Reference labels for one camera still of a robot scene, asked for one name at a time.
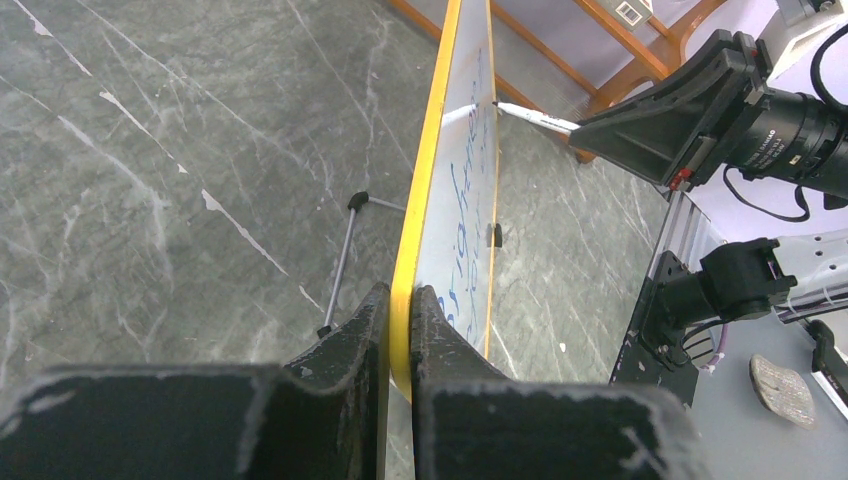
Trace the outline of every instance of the metal stand leg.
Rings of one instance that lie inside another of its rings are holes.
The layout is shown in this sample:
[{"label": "metal stand leg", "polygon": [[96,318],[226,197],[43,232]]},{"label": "metal stand leg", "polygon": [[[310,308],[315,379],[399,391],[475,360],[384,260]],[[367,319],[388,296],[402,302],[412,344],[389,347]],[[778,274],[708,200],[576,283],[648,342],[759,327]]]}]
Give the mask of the metal stand leg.
[{"label": "metal stand leg", "polygon": [[380,200],[379,198],[374,198],[368,195],[368,192],[358,192],[350,197],[350,201],[347,204],[347,208],[350,210],[350,220],[347,222],[347,232],[345,233],[344,245],[342,245],[342,253],[339,257],[339,267],[336,270],[336,278],[333,281],[333,291],[330,293],[330,304],[327,305],[327,316],[324,317],[324,325],[318,329],[318,338],[324,338],[334,327],[333,313],[336,310],[336,301],[339,298],[339,291],[342,288],[342,277],[344,276],[345,264],[347,263],[347,252],[350,250],[350,243],[353,237],[353,226],[356,222],[356,214],[359,213],[362,206],[368,202],[382,205],[399,212],[406,212],[406,209],[400,205]]}]

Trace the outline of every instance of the yellow whiteboard frame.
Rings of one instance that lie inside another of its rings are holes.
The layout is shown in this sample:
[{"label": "yellow whiteboard frame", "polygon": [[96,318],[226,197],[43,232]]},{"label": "yellow whiteboard frame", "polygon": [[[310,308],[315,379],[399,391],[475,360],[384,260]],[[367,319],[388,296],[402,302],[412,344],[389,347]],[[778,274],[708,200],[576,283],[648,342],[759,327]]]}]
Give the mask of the yellow whiteboard frame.
[{"label": "yellow whiteboard frame", "polygon": [[[488,16],[489,55],[494,63],[494,47],[492,43],[492,15],[489,0],[486,1]],[[433,178],[433,168],[436,161],[436,149],[441,133],[442,115],[444,114],[445,98],[450,80],[450,67],[453,61],[456,33],[459,23],[459,12],[462,0],[449,0],[445,13],[445,23],[442,30],[439,52],[436,56],[436,67],[433,72],[433,82],[430,86],[430,98],[427,101],[427,111],[424,115],[424,126],[421,141],[418,145],[418,156],[415,160],[415,171],[412,174],[412,186],[409,190],[409,200],[406,205],[406,216],[403,221],[403,231],[398,248],[397,262],[392,279],[389,296],[389,363],[397,388],[407,400],[412,400],[412,377],[409,358],[409,319],[412,308],[412,295],[415,289],[415,274],[421,252],[421,237],[424,232],[424,220],[427,214],[427,203],[430,198],[430,186]],[[492,91],[495,91],[495,69],[492,71]],[[495,139],[497,139],[497,117],[495,119]],[[496,153],[495,178],[497,179],[500,154]],[[495,203],[497,206],[497,180],[495,181]],[[486,313],[486,333],[484,355],[489,353],[489,329],[491,324],[492,307],[492,272],[494,265],[494,248],[492,248],[489,270],[488,307]]]}]

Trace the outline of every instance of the camera lens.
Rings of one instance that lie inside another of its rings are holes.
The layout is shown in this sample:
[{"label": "camera lens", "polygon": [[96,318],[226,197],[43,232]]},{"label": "camera lens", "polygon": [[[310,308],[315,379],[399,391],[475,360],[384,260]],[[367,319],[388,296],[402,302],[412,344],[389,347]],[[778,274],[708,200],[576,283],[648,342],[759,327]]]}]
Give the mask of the camera lens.
[{"label": "camera lens", "polygon": [[775,177],[848,198],[848,118],[810,95],[770,93],[729,163],[749,180]]}]

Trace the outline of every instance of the black rubber foot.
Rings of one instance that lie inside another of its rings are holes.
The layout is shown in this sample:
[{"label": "black rubber foot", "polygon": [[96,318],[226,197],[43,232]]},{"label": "black rubber foot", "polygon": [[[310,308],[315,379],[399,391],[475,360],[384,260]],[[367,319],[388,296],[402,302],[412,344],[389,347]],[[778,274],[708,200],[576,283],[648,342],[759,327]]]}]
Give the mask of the black rubber foot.
[{"label": "black rubber foot", "polygon": [[495,224],[495,248],[503,247],[503,231],[501,230],[501,224]]},{"label": "black rubber foot", "polygon": [[333,327],[331,327],[329,325],[319,328],[318,329],[318,338],[321,339],[321,338],[326,337],[327,334],[329,334],[331,331],[333,331]]},{"label": "black rubber foot", "polygon": [[359,209],[368,203],[368,199],[368,192],[356,192],[350,197],[350,201],[347,202],[347,209],[354,209],[356,213],[359,213]]}]

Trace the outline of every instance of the whiteboard marker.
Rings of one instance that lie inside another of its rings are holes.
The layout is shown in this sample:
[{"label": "whiteboard marker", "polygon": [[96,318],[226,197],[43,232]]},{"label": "whiteboard marker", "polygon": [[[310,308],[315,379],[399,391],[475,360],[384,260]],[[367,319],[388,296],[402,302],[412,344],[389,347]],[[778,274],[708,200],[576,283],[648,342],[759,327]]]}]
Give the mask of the whiteboard marker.
[{"label": "whiteboard marker", "polygon": [[534,123],[540,127],[545,127],[559,133],[569,134],[580,128],[580,125],[563,120],[561,118],[552,117],[536,110],[519,107],[512,103],[492,102],[498,109],[506,114],[513,115],[518,118],[523,118],[530,123]]}]

